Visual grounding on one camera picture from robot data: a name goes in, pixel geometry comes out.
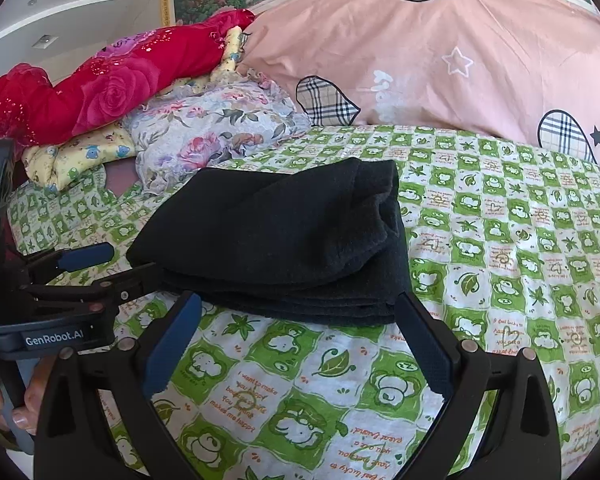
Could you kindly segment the black pants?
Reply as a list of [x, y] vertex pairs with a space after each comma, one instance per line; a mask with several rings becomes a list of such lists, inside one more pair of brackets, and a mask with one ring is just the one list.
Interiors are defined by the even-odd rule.
[[392, 160], [348, 158], [295, 174], [204, 168], [126, 251], [162, 289], [219, 307], [335, 326], [394, 320], [410, 287]]

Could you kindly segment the floral white pillow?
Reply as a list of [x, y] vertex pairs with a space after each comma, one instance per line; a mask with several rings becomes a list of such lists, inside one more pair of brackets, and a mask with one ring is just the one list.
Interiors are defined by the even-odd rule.
[[275, 81], [230, 72], [199, 91], [179, 84], [123, 118], [144, 191], [159, 195], [204, 167], [302, 136], [311, 119]]

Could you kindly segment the yellow patterned pillow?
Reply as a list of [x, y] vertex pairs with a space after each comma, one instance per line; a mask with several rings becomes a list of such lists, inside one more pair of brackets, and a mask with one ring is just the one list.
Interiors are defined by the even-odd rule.
[[[186, 96], [200, 93], [210, 81], [224, 73], [234, 72], [242, 55], [242, 29], [239, 26], [231, 28], [221, 44], [224, 47], [221, 62], [210, 73], [196, 78], [175, 79], [158, 96], [167, 96], [181, 87]], [[26, 148], [21, 162], [30, 181], [47, 191], [59, 192], [86, 170], [134, 156], [131, 133], [122, 126], [122, 120], [118, 120], [64, 144]]]

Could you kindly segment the pink quilt with hearts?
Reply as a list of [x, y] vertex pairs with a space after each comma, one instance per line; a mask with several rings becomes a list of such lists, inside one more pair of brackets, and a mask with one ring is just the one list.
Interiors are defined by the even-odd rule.
[[578, 0], [268, 0], [239, 68], [320, 126], [468, 130], [600, 165], [600, 14]]

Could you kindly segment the green checkered bed sheet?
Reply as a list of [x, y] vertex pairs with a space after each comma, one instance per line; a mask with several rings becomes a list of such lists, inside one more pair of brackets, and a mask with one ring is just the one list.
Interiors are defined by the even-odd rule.
[[[414, 292], [460, 339], [544, 368], [570, 477], [600, 442], [600, 166], [475, 134], [316, 128], [227, 167], [392, 159]], [[155, 409], [206, 479], [389, 479], [441, 408], [400, 330], [206, 304]]]

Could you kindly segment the red floral blanket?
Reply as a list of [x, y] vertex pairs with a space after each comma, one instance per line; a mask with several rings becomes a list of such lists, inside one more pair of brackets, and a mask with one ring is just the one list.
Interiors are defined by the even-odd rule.
[[102, 48], [58, 84], [41, 67], [20, 63], [0, 77], [0, 139], [22, 148], [61, 144], [109, 125], [174, 80], [210, 73], [228, 31], [253, 21], [239, 9], [140, 32]]

